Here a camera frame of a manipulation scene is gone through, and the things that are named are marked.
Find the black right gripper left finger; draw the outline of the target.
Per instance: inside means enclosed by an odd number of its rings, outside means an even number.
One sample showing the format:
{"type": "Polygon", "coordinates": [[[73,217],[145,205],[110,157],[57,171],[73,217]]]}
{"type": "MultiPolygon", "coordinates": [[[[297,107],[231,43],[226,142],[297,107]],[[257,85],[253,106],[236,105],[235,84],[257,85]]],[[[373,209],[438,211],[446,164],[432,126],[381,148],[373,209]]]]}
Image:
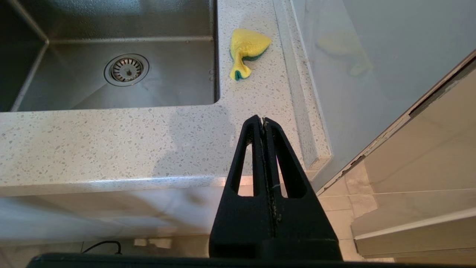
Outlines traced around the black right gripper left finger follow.
{"type": "Polygon", "coordinates": [[[276,258],[273,187],[276,163],[269,159],[258,115],[243,123],[209,239],[212,258],[276,258]],[[252,196],[239,195],[248,146],[252,148],[252,196]]]}

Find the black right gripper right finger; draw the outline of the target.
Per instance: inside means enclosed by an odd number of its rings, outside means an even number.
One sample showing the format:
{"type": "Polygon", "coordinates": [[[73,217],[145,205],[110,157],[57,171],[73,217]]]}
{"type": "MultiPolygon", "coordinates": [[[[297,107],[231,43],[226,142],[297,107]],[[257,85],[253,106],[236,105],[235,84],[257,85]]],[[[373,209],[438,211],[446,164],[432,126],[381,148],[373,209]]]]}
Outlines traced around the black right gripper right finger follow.
{"type": "Polygon", "coordinates": [[[269,118],[263,127],[271,252],[278,258],[342,261],[335,231],[284,130],[269,118]]]}

